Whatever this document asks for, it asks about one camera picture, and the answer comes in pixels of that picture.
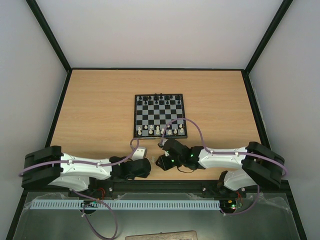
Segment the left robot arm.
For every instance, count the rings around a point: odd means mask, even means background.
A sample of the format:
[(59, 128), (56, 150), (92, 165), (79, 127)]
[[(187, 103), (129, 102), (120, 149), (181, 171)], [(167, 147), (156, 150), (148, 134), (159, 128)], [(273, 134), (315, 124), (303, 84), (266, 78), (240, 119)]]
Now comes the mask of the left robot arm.
[(147, 178), (151, 164), (139, 148), (133, 150), (128, 157), (89, 159), (63, 153), (61, 146), (46, 147), (25, 156), (21, 186), (30, 190), (50, 185), (82, 192), (90, 188), (91, 179)]

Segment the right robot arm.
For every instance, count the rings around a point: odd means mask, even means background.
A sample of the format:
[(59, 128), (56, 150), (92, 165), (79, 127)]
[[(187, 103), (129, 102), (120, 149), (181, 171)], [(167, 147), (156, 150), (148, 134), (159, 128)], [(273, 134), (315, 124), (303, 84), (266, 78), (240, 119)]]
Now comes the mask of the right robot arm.
[(250, 186), (279, 189), (286, 172), (283, 157), (258, 142), (234, 149), (213, 149), (204, 146), (187, 147), (174, 138), (161, 140), (164, 151), (156, 165), (164, 171), (184, 166), (192, 171), (225, 168), (217, 184), (218, 191), (229, 196)]

